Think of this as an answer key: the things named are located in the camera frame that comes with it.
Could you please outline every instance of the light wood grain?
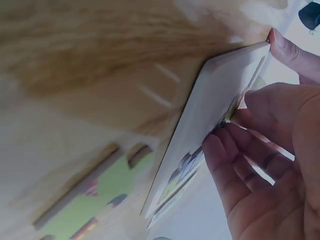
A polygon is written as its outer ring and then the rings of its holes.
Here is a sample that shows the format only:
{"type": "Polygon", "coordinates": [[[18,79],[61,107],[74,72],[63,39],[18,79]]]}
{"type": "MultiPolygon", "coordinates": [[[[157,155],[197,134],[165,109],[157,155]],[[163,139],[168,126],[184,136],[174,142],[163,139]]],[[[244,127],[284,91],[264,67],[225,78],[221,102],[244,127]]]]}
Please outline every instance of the light wood grain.
{"type": "Polygon", "coordinates": [[[146,144],[156,160],[92,239],[138,236],[130,229],[148,225],[137,218],[201,65],[264,41],[292,2],[2,1],[1,239],[39,240],[35,216],[110,143],[146,144]]]}

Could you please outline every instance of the finger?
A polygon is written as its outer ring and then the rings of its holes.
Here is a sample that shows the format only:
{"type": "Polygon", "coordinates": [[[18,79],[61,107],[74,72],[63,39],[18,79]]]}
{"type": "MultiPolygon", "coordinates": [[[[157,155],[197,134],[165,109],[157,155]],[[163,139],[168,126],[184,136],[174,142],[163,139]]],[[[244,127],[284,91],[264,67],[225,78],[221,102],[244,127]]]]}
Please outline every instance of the finger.
{"type": "Polygon", "coordinates": [[[260,132],[293,153],[292,131],[296,116],[303,106],[319,95],[318,86],[271,84],[245,94],[249,111],[244,112],[240,119],[246,123],[246,128],[260,132]]]}
{"type": "Polygon", "coordinates": [[[294,154],[292,133],[277,121],[266,121],[263,118],[253,117],[247,108],[239,109],[233,114],[232,121],[238,125],[254,130],[275,144],[294,154]]]}
{"type": "Polygon", "coordinates": [[[238,155],[233,163],[233,167],[241,180],[252,192],[259,191],[271,186],[269,182],[263,179],[253,169],[248,160],[242,154],[238,155]]]}
{"type": "Polygon", "coordinates": [[[210,134],[202,144],[205,160],[219,192],[226,216],[251,191],[235,172],[220,139],[210,134]]]}
{"type": "Polygon", "coordinates": [[[227,161],[232,163],[240,152],[230,133],[224,128],[220,127],[215,129],[213,134],[221,141],[225,150],[227,161]]]}
{"type": "Polygon", "coordinates": [[[271,43],[270,51],[276,59],[310,80],[310,83],[320,84],[319,56],[300,49],[275,28],[271,29],[268,39],[271,43]]]}
{"type": "Polygon", "coordinates": [[[292,169],[293,162],[289,158],[255,137],[251,132],[232,123],[228,123],[225,129],[229,131],[239,150],[274,180],[280,179],[286,171],[292,169]]]}

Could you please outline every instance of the fingernail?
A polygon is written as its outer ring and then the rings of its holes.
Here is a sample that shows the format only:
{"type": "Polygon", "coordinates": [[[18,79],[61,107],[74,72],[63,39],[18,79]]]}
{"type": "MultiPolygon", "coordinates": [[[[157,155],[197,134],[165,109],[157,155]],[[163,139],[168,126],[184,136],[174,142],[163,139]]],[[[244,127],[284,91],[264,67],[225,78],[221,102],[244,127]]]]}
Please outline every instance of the fingernail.
{"type": "Polygon", "coordinates": [[[273,34],[274,34],[274,39],[275,39],[275,44],[279,48],[283,48],[286,44],[285,38],[281,35],[281,33],[277,29],[273,29],[273,34]]]}
{"type": "Polygon", "coordinates": [[[253,94],[256,90],[248,90],[246,91],[245,95],[250,95],[253,94]]]}

